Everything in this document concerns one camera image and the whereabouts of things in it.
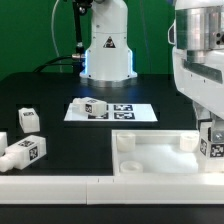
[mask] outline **white plastic tray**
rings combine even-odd
[[[136,135],[135,150],[120,152],[117,146],[117,134],[127,132]],[[114,175],[127,175],[120,171],[121,164],[126,161],[135,161],[143,166],[143,173],[138,173],[138,176],[149,173],[197,173],[198,165],[195,153],[180,150],[180,135],[184,132],[189,131],[113,131],[112,150]]]

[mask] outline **green background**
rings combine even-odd
[[[32,71],[56,57],[51,38],[51,13],[55,1],[0,0],[0,79],[10,73]],[[56,14],[55,33],[60,55],[75,51],[71,2],[61,0]],[[135,70],[139,74],[172,73],[172,46],[167,42],[167,30],[173,22],[173,7],[166,0],[142,0],[150,66],[140,0],[125,2],[129,9],[128,45],[135,53]],[[90,44],[90,18],[91,13],[82,17],[85,47]],[[58,71],[58,68],[52,69],[46,71]]]

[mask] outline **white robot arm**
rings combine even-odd
[[[177,0],[173,67],[177,89],[193,100],[202,169],[224,171],[224,1]]]
[[[135,82],[132,51],[127,46],[128,9],[123,0],[76,0],[92,8],[92,39],[81,82],[122,87]]]

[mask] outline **black table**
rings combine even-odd
[[[158,122],[65,122],[74,98],[108,103],[152,104]],[[112,175],[112,129],[195,129],[192,102],[176,90],[172,76],[140,75],[138,84],[103,89],[80,84],[73,74],[17,73],[0,82],[0,131],[8,143],[28,136],[18,109],[34,108],[47,140],[47,156],[24,170],[1,175]],[[223,206],[205,205],[2,205],[1,223],[222,223]]]

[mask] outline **yellow warning triangle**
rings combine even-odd
[[[104,47],[104,48],[116,48],[116,47],[115,47],[115,44],[114,44],[114,42],[113,42],[113,40],[112,40],[112,37],[109,37],[109,38],[107,39],[107,42],[104,44],[103,47]]]

